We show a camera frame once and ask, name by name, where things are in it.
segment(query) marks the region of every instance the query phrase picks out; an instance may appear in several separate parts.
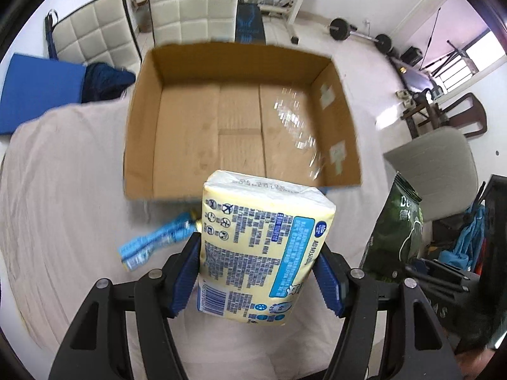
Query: blue cushion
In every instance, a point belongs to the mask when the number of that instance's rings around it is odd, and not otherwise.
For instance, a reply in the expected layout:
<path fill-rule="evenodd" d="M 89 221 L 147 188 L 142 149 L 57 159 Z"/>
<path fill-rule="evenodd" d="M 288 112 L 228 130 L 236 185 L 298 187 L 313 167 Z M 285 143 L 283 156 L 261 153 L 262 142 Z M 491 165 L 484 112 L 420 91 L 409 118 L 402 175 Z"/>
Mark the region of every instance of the blue cushion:
<path fill-rule="evenodd" d="M 0 134 L 51 108 L 80 103 L 85 71 L 81 64 L 14 54 L 0 100 Z"/>

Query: screw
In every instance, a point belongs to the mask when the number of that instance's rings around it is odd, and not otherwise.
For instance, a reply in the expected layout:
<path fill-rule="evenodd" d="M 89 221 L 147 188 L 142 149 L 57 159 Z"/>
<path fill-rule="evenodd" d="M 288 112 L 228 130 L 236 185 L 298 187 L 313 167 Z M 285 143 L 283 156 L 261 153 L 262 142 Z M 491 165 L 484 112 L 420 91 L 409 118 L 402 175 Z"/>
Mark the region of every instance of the screw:
<path fill-rule="evenodd" d="M 361 269 L 352 269 L 350 275 L 355 279 L 362 279 L 364 277 L 364 271 Z"/>
<path fill-rule="evenodd" d="M 162 270 L 161 269 L 153 269 L 148 273 L 148 277 L 150 279 L 159 279 L 162 277 Z"/>
<path fill-rule="evenodd" d="M 95 284 L 95 286 L 97 286 L 98 289 L 105 289 L 108 285 L 109 285 L 109 280 L 108 279 L 100 279 Z"/>
<path fill-rule="evenodd" d="M 409 289 L 415 289 L 417 287 L 417 282 L 411 278 L 405 279 L 404 283 Z"/>

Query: barbell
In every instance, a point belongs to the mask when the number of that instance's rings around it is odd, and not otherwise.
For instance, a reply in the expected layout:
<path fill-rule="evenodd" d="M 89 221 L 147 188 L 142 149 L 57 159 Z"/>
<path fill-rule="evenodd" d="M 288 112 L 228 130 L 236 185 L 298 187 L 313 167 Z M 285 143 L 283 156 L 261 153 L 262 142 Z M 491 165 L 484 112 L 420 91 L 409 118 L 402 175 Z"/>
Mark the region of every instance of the barbell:
<path fill-rule="evenodd" d="M 389 54 L 393 49 L 392 40 L 388 35 L 379 34 L 377 37 L 373 38 L 367 36 L 366 34 L 358 33 L 357 27 L 349 24 L 349 22 L 343 18 L 335 18 L 333 21 L 331 21 L 331 24 L 329 25 L 329 34 L 331 37 L 333 37 L 334 40 L 338 41 L 346 40 L 351 35 L 365 38 L 366 40 L 374 42 L 375 47 L 382 54 Z"/>

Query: white bedsheet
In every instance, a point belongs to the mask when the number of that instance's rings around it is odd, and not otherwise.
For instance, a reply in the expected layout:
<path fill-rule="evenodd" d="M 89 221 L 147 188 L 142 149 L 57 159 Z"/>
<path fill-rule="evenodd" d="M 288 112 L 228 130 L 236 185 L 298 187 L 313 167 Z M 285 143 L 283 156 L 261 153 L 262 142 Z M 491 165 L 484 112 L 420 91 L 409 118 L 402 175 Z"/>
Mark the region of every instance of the white bedsheet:
<path fill-rule="evenodd" d="M 0 250 L 30 336 L 54 355 L 80 304 L 102 277 L 135 280 L 183 243 L 129 273 L 117 248 L 154 230 L 186 205 L 128 201 L 122 163 L 128 99 L 67 106 L 22 125 L 7 149 L 0 183 Z M 357 266 L 390 187 L 374 118 L 351 105 L 361 156 L 361 187 L 329 193 L 337 213 L 327 243 Z M 188 307 L 169 321 L 190 379 L 292 379 L 329 364 L 342 322 L 327 310 L 313 275 L 291 318 L 267 328 Z M 145 378 L 128 313 L 134 375 Z"/>

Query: cardboard box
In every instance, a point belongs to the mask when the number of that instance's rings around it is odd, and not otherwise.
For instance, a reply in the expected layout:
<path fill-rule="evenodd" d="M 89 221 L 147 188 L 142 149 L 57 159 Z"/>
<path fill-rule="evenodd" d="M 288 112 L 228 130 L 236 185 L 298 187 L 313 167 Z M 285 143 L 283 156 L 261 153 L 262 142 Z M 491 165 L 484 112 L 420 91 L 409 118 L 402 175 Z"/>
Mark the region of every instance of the cardboard box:
<path fill-rule="evenodd" d="M 305 138 L 316 139 L 317 158 Z M 221 42 L 148 52 L 127 120 L 126 196 L 200 199 L 219 169 L 314 187 L 360 184 L 354 125 L 331 59 Z"/>

